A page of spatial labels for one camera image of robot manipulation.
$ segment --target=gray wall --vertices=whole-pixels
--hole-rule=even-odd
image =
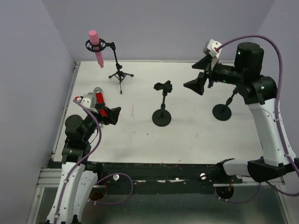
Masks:
[[[274,0],[43,0],[76,61],[95,60],[88,31],[115,42],[120,59],[197,60],[203,45],[255,34]],[[235,46],[221,54],[232,60]],[[113,59],[110,49],[104,59]]]
[[[299,74],[298,53],[296,45],[299,37],[299,1],[275,0],[269,14],[261,25],[258,34],[271,38],[281,51],[283,58],[283,84],[280,98],[280,108],[289,141],[297,156],[299,156]],[[263,74],[278,80],[278,59],[272,48],[265,41],[255,40],[265,50]],[[289,192],[299,192],[299,179],[292,173],[286,177]],[[299,219],[299,198],[288,197]]]
[[[40,0],[0,2],[0,223],[26,223],[72,75]]]

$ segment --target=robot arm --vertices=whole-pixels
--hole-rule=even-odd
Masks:
[[[97,102],[95,94],[88,93],[83,97],[77,97],[76,100],[89,109],[99,123],[115,125],[121,108],[105,107],[104,103]],[[67,138],[62,151],[62,174],[46,224],[79,224],[89,194],[98,180],[97,173],[86,169],[87,158],[78,164],[78,161],[90,153],[91,146],[88,140],[97,128],[96,122],[89,115],[84,120],[79,115],[71,115],[66,119],[65,126]]]
[[[255,181],[263,182],[294,171],[284,153],[276,124],[274,107],[277,87],[275,81],[271,77],[260,75],[263,49],[255,43],[240,43],[236,51],[234,66],[228,66],[218,63],[219,57],[215,55],[217,50],[213,50],[216,43],[221,46],[214,40],[208,42],[203,50],[206,56],[192,66],[194,69],[204,71],[199,73],[197,79],[185,83],[184,87],[203,95],[207,79],[209,80],[208,88],[211,88],[214,82],[236,85],[239,94],[253,115],[263,148],[263,157],[258,160],[229,160],[223,163],[226,174],[251,176]],[[288,156],[298,167],[298,159],[289,144],[280,114],[279,121],[288,145]]]

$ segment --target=white tabletop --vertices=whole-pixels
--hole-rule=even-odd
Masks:
[[[232,117],[219,121],[212,115],[216,104],[223,104],[231,96],[234,86],[215,83],[200,96],[183,87],[183,83],[197,77],[192,63],[121,62],[123,71],[134,74],[122,82],[108,76],[116,72],[115,62],[105,62],[103,69],[97,62],[82,62],[72,99],[103,89],[106,106],[121,107],[118,123],[102,128],[102,141],[89,157],[97,162],[138,163],[217,163],[227,158],[257,159],[262,148],[255,124],[243,98],[236,95],[230,108]],[[152,114],[160,108],[162,91],[153,86],[171,80],[173,91],[166,97],[166,109],[172,116],[166,127],[152,122]],[[72,101],[66,117],[86,114]],[[61,161],[66,135],[62,129],[55,161]]]

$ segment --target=purple cable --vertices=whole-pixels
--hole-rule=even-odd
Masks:
[[[274,190],[278,191],[279,193],[283,194],[283,195],[287,195],[287,196],[291,196],[291,197],[296,197],[299,196],[299,192],[296,194],[291,194],[291,193],[286,193],[283,192],[282,190],[278,189],[277,187],[275,187],[274,185],[270,184],[268,181],[265,181],[270,187],[272,187]]]
[[[216,188],[215,188],[215,195],[216,195],[216,197],[217,197],[218,200],[223,201],[223,202],[227,202],[227,203],[232,203],[232,204],[242,204],[242,203],[251,202],[251,201],[255,200],[258,197],[258,195],[260,194],[260,192],[261,192],[261,183],[258,185],[257,193],[252,198],[250,198],[248,200],[245,200],[245,201],[236,202],[236,201],[229,201],[228,199],[221,198],[217,194]]]
[[[96,149],[97,147],[99,146],[100,142],[101,142],[101,139],[102,139],[102,131],[101,131],[101,127],[100,127],[100,124],[99,122],[97,121],[97,119],[95,118],[95,116],[86,108],[84,107],[83,105],[81,105],[77,100],[73,100],[73,102],[75,104],[77,104],[78,106],[82,107],[82,109],[89,115],[92,117],[92,119],[94,120],[94,122],[96,123],[97,125],[97,129],[99,131],[99,140],[97,142],[97,144],[95,145],[95,147],[92,149],[92,151],[90,151],[86,156],[84,156],[81,160],[79,160],[69,171],[69,173],[67,174],[65,180],[68,182],[72,172],[74,171],[74,169],[81,163],[83,162],[85,159],[87,159]],[[60,209],[60,206],[61,206],[61,201],[62,201],[62,198],[63,198],[63,195],[64,195],[64,191],[65,191],[65,187],[66,187],[66,184],[67,183],[64,183],[62,188],[61,188],[61,193],[60,193],[60,196],[59,196],[59,199],[58,199],[58,203],[57,203],[57,208],[56,208],[56,213],[55,213],[55,216],[58,216],[59,215],[59,209]]]
[[[117,205],[117,204],[121,204],[121,203],[124,203],[126,202],[133,194],[133,189],[134,189],[134,184],[133,184],[133,180],[131,179],[131,177],[127,174],[123,174],[123,173],[114,173],[114,174],[109,174],[108,176],[105,176],[103,177],[102,179],[100,179],[98,182],[95,183],[95,185],[97,185],[98,183],[104,181],[106,178],[109,178],[111,176],[114,176],[114,175],[123,175],[123,176],[126,176],[130,182],[131,182],[131,192],[129,193],[128,197],[120,202],[114,202],[114,203],[106,203],[106,202],[97,202],[97,201],[93,201],[93,200],[90,200],[92,202],[96,202],[97,204],[104,204],[104,205]]]
[[[279,51],[277,45],[272,40],[270,40],[268,37],[265,37],[265,36],[262,36],[262,35],[246,35],[246,36],[237,37],[235,39],[232,39],[230,41],[225,42],[223,45],[221,45],[218,48],[218,50],[220,50],[221,48],[225,47],[226,45],[228,45],[232,42],[235,42],[235,41],[238,41],[238,40],[244,39],[244,38],[251,38],[251,37],[257,37],[257,38],[261,38],[261,39],[264,39],[264,40],[268,41],[273,46],[273,48],[275,49],[275,51],[277,53],[278,64],[279,64],[279,75],[278,75],[277,95],[276,95],[276,101],[275,101],[275,119],[276,119],[278,133],[279,133],[281,143],[282,143],[283,148],[284,148],[285,155],[286,155],[287,159],[289,160],[289,162],[291,163],[292,167],[294,168],[297,176],[299,177],[299,169],[297,168],[297,166],[294,163],[293,159],[289,156],[288,146],[286,145],[285,137],[284,137],[284,134],[283,134],[283,131],[282,131],[282,128],[281,128],[281,124],[280,124],[280,120],[279,120],[278,106],[279,106],[279,98],[280,98],[280,91],[281,91],[281,84],[282,84],[282,57],[281,57],[281,54],[280,54],[280,51]],[[287,196],[298,196],[298,194],[299,194],[299,193],[290,194],[290,193],[283,192],[281,190],[279,190],[278,192],[280,192],[281,194],[287,195]]]

